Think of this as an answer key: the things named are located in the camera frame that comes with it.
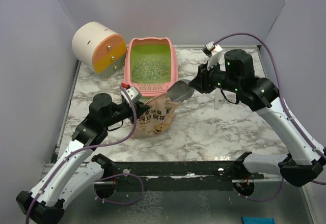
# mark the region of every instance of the gray scoop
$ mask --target gray scoop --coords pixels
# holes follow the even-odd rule
[[[190,80],[182,79],[174,83],[168,89],[168,97],[172,102],[179,102],[190,99],[195,89],[188,86]]]

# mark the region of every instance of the white marble pattern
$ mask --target white marble pattern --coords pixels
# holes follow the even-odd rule
[[[264,76],[256,50],[246,49],[253,56],[257,76]],[[205,62],[201,50],[177,49],[179,78],[192,79],[197,66]],[[220,63],[224,69],[224,56]],[[59,156],[62,155],[76,126],[88,113],[88,105],[97,93],[109,93],[114,102],[120,102],[119,84],[123,70],[115,77],[101,80],[85,65],[81,65]],[[233,160],[245,151],[259,154],[281,154],[287,150],[278,136],[256,113],[243,104],[220,101],[214,109],[214,92],[199,94],[185,101],[176,111],[177,118],[162,135],[147,139],[129,139],[125,143],[97,149],[114,161],[184,161],[184,160]],[[114,132],[103,143],[125,137],[130,123]]]

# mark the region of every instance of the cylinder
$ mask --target cylinder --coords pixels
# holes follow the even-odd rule
[[[82,26],[72,38],[76,58],[102,78],[123,67],[127,53],[124,38],[98,22]]]

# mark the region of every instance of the green granules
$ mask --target green granules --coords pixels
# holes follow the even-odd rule
[[[165,83],[171,80],[171,52],[168,45],[146,44],[132,47],[131,82]]]

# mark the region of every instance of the plastic bag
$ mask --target plastic bag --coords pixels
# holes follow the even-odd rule
[[[148,100],[145,104],[151,106],[137,120],[136,130],[132,138],[146,138],[166,132],[175,119],[175,110],[182,102],[172,102],[167,94],[160,94]]]

